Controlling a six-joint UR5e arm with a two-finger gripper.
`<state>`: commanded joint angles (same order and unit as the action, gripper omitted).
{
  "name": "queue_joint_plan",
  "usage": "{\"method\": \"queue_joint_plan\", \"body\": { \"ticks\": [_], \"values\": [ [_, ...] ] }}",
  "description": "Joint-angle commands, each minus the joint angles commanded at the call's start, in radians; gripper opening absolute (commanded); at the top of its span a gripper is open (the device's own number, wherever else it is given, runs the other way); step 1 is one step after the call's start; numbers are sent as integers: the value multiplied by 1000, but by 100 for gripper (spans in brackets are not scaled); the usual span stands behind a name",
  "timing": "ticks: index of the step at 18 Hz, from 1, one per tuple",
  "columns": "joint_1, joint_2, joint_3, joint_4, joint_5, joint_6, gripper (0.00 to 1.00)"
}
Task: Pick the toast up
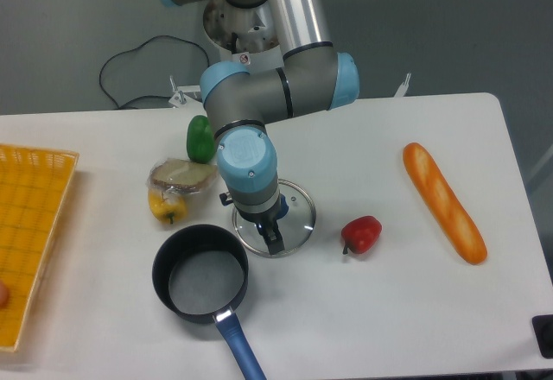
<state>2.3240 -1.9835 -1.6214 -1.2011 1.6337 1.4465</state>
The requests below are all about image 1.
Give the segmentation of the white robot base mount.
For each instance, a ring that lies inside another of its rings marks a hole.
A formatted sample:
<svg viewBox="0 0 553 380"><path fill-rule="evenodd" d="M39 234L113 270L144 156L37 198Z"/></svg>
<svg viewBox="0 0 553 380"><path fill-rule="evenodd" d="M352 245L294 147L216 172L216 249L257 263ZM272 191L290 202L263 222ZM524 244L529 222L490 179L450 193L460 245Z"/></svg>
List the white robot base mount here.
<svg viewBox="0 0 553 380"><path fill-rule="evenodd" d="M241 63L252 73L283 65L276 26L267 3L244 9L226 0L211 0L204 9L203 28L222 60Z"/></svg>

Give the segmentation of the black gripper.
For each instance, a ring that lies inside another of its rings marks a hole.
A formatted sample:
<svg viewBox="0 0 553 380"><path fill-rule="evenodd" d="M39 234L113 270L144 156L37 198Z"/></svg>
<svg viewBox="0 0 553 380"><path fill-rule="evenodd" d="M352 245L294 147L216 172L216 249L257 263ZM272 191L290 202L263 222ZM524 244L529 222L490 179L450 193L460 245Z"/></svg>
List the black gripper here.
<svg viewBox="0 0 553 380"><path fill-rule="evenodd" d="M270 254L284 251L284 241L276 221L281 211L281 193L227 191L219 194L223 206L234 205L243 219L256 223L258 234L265 240Z"/></svg>

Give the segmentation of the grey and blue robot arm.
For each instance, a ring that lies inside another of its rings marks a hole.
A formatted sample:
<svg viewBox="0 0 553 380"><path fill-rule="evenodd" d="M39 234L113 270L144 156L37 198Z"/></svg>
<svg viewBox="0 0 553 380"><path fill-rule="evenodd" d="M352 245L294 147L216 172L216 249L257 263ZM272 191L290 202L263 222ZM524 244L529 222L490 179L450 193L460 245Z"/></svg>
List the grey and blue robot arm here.
<svg viewBox="0 0 553 380"><path fill-rule="evenodd" d="M162 1L182 6L201 0ZM255 225L264 254L277 257L294 250L296 243L279 229L287 201L266 127L351 104L359 96L359 73L351 55L334 49L321 0L224 1L242 10L267 6L282 53L283 63L276 68L252 73L244 63L224 60L200 78L229 200L244 220Z"/></svg>

